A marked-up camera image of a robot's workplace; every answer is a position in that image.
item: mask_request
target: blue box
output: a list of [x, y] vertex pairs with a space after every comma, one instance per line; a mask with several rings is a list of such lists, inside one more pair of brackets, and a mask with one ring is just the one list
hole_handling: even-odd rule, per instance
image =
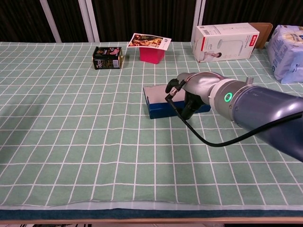
[[[156, 85], [143, 88], [150, 119], [177, 116], [174, 109], [165, 100], [165, 97], [167, 96], [165, 88], [166, 85]], [[177, 92], [173, 98], [176, 107], [184, 108], [184, 97], [185, 91], [183, 89]], [[203, 105], [195, 113], [209, 112], [210, 109], [210, 105]]]

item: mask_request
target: paper packaging bag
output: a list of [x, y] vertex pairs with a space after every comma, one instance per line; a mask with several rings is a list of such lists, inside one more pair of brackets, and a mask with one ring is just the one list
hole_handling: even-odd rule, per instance
[[281, 84], [303, 82], [303, 27], [278, 25], [267, 46], [275, 78]]

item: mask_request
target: white cardboard box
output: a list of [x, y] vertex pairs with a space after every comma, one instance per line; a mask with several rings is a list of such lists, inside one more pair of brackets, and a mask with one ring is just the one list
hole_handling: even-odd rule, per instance
[[258, 36], [249, 23], [197, 26], [193, 54], [198, 62], [247, 59]]

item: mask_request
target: red container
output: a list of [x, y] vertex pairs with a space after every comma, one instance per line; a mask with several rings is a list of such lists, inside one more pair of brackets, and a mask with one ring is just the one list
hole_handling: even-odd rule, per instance
[[140, 60], [148, 63], [158, 64], [164, 57], [165, 51], [154, 48], [139, 47]]

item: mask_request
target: black cable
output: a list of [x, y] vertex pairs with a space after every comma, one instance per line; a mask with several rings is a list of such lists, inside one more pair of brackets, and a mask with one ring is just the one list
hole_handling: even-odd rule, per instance
[[302, 117], [302, 114], [303, 112], [298, 112], [298, 113], [295, 113], [295, 114], [291, 114], [289, 116], [285, 116], [285, 117], [282, 117], [278, 120], [275, 120], [275, 121], [272, 121], [272, 122], [269, 122], [267, 124], [264, 124], [254, 130], [251, 130], [237, 138], [234, 138], [232, 140], [229, 140], [229, 141], [226, 141], [226, 142], [223, 142], [223, 143], [211, 143], [211, 142], [208, 142], [206, 141], [204, 138], [202, 138], [197, 132], [196, 130], [194, 130], [191, 125], [181, 116], [181, 114], [178, 112], [176, 106], [174, 105], [174, 102], [172, 101], [171, 98], [166, 98], [166, 101], [172, 106], [172, 108], [175, 110], [175, 112], [177, 113], [178, 117], [183, 121], [183, 123], [203, 142], [205, 143], [206, 145], [208, 146], [211, 146], [211, 147], [225, 147], [225, 146], [228, 146], [228, 145], [231, 145], [231, 144], [234, 144], [234, 143], [237, 143], [237, 142], [240, 142], [242, 140], [245, 140], [247, 139], [248, 137], [251, 137], [259, 132], [262, 132], [262, 131], [265, 131], [269, 128], [272, 128], [278, 124], [282, 124], [282, 123], [285, 123], [285, 122], [288, 122], [288, 121], [291, 121], [291, 120], [294, 120], [294, 119], [298, 119], [298, 118], [301, 118]]

